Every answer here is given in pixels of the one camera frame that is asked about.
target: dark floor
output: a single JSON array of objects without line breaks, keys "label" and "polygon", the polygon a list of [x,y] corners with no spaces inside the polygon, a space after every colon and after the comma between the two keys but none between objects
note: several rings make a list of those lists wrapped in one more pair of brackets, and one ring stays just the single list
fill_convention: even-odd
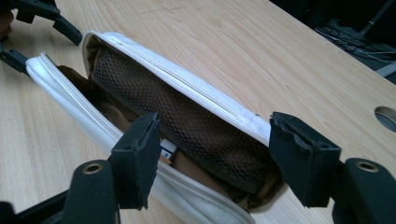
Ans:
[{"label": "dark floor", "polygon": [[[362,33],[356,32],[350,27],[338,25],[336,19],[329,20],[314,29],[340,49],[375,71],[391,63],[396,63],[396,48],[371,42],[364,38]],[[396,72],[386,78],[396,85]]]}]

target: round hole in table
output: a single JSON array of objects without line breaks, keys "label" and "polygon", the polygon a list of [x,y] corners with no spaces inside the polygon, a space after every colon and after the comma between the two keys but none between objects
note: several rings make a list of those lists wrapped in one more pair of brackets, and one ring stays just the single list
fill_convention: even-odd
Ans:
[{"label": "round hole in table", "polygon": [[387,129],[396,133],[396,110],[387,106],[379,106],[375,109],[376,119]]}]

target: wood grain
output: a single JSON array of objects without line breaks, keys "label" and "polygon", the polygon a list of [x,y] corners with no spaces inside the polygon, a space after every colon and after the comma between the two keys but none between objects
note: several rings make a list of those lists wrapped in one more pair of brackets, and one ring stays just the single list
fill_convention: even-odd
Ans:
[{"label": "wood grain", "polygon": [[[343,149],[342,160],[379,162],[396,175],[396,133],[375,119],[396,109],[396,88],[269,1],[69,0],[57,2],[81,31],[128,35],[186,67],[265,119],[273,111],[307,122]],[[51,28],[13,22],[5,45],[29,57],[45,51],[58,64],[85,71],[80,49]],[[0,64],[0,200],[17,211],[68,188],[73,170],[100,150],[37,85]],[[148,211],[124,223],[175,223],[150,198]],[[332,203],[303,208],[287,191],[258,223],[332,223]]]}]

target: brown fabric lining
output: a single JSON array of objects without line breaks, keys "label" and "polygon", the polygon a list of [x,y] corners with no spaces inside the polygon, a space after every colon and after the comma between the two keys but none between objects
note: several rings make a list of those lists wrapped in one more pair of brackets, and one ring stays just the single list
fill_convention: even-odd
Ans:
[{"label": "brown fabric lining", "polygon": [[[125,58],[124,56],[121,55],[120,52],[117,52],[113,48],[110,48],[104,43],[100,43],[99,40],[96,38],[92,38],[90,43],[87,45],[88,48],[88,60],[90,62],[90,69],[92,71],[90,78],[87,80],[84,77],[81,77],[78,73],[74,72],[73,70],[67,68],[67,67],[61,67],[60,70],[77,86],[77,88],[87,97],[87,99],[92,102],[94,106],[96,106],[100,111],[102,111],[107,118],[109,118],[110,121],[112,121],[117,127],[119,127],[122,131],[125,131],[129,124],[138,116],[138,114],[149,112],[150,108],[148,108],[146,105],[143,106],[135,106],[132,105],[130,106],[130,94],[133,93],[128,93],[127,96],[123,93],[120,95],[117,93],[119,91],[118,89],[122,86],[125,87],[125,83],[128,83],[130,80],[128,80],[129,77],[124,77],[124,76],[129,76],[125,74],[129,73],[144,73],[143,76],[150,76],[150,74],[147,72],[148,70],[144,67],[142,67],[140,64],[137,64],[135,61]],[[114,74],[121,74],[120,77],[114,78]],[[149,85],[152,83],[158,82],[158,80],[154,80],[152,77],[150,77],[151,80],[149,81]],[[143,85],[144,88],[147,88],[148,84],[147,83],[139,83],[139,85]],[[139,90],[141,91],[144,88],[138,88],[136,85],[132,88],[131,86],[128,86],[126,88],[123,88],[120,91],[123,92],[129,92],[131,90]],[[163,97],[164,95],[168,94],[166,92],[163,92],[163,89],[160,92],[160,97]],[[145,97],[151,97],[152,92],[145,93]],[[166,102],[167,104],[170,105],[160,105],[162,102],[156,102],[155,104],[160,105],[161,108],[165,106],[170,106],[173,108],[172,113],[175,113],[175,109],[185,109],[183,108],[184,106],[180,106],[181,104],[184,104],[183,100],[180,102],[180,98],[183,98],[183,95],[181,95],[179,92],[176,92],[177,95],[175,95],[173,92],[169,93],[171,95],[171,102]],[[219,169],[219,166],[215,169],[215,173],[213,174],[213,169],[211,170],[210,168],[207,169],[207,163],[202,162],[202,160],[197,160],[194,157],[197,157],[196,154],[191,153],[191,150],[185,149],[185,143],[180,144],[180,140],[177,139],[175,141],[174,136],[170,136],[171,140],[174,140],[177,145],[181,146],[183,150],[182,153],[177,153],[174,161],[173,161],[173,166],[177,170],[179,170],[182,174],[187,175],[191,178],[196,179],[198,182],[214,189],[215,191],[223,194],[224,196],[232,199],[234,202],[238,203],[241,207],[245,209],[253,208],[256,206],[259,206],[263,203],[268,203],[271,201],[271,199],[275,196],[275,194],[279,191],[279,189],[283,185],[283,181],[281,179],[280,171],[278,170],[276,164],[272,161],[272,159],[269,157],[268,150],[267,148],[261,144],[258,143],[255,139],[251,138],[245,133],[242,133],[241,131],[237,130],[235,127],[231,126],[230,124],[226,123],[222,119],[217,118],[213,114],[208,114],[207,112],[203,112],[201,106],[195,106],[195,105],[187,105],[187,107],[191,107],[194,111],[200,112],[200,113],[194,113],[191,114],[191,111],[188,111],[187,114],[191,114],[189,119],[179,119],[176,122],[179,126],[176,127],[177,131],[184,131],[184,132],[189,132],[190,130],[195,130],[195,129],[203,129],[204,128],[204,133],[209,133],[209,134],[219,134],[219,138],[215,138],[215,145],[211,148],[223,150],[224,148],[226,150],[230,150],[226,153],[223,153],[225,155],[220,155],[220,156],[225,156],[229,158],[229,161],[234,162],[235,165],[231,167],[232,169],[236,167],[237,169],[242,169],[242,172],[237,171],[235,172],[230,172],[227,171],[226,175],[230,178],[233,179],[232,181],[229,181],[229,179],[224,178],[224,176],[219,176],[224,174],[221,172],[216,171]],[[215,127],[213,125],[205,125],[205,123],[210,123],[210,124],[216,124]],[[164,132],[166,135],[169,134],[175,134],[169,131]],[[183,134],[183,137],[189,137],[189,134]],[[239,144],[238,141],[235,141],[231,138],[238,138],[238,141],[252,141],[254,142],[252,145],[246,145],[242,144],[235,149],[233,146],[230,146],[230,140],[232,144]],[[201,137],[195,139],[195,141],[198,141],[201,143],[202,141],[205,141],[205,139],[202,139]],[[259,151],[258,152],[253,152],[252,156],[247,156],[249,152],[251,152],[250,147],[258,147]],[[211,149],[211,151],[206,152],[205,155],[212,155],[214,151]],[[249,165],[258,166],[259,168],[254,170],[253,168],[249,167]],[[254,178],[234,178],[235,175],[249,175],[249,172],[253,171]],[[253,183],[253,185],[257,186],[256,190],[252,192],[246,192],[244,191],[244,188],[240,188],[240,186],[245,186],[245,182],[250,181]]]}]

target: metal grommet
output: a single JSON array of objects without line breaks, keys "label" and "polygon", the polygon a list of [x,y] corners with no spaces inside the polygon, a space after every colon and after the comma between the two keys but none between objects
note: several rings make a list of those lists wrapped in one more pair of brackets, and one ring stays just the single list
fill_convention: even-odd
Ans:
[{"label": "metal grommet", "polygon": [[371,173],[376,173],[379,171],[378,167],[368,161],[357,161],[356,166],[360,168],[363,171],[371,172]]},{"label": "metal grommet", "polygon": [[100,163],[92,163],[84,167],[82,173],[85,175],[95,174],[103,169],[103,165]]}]

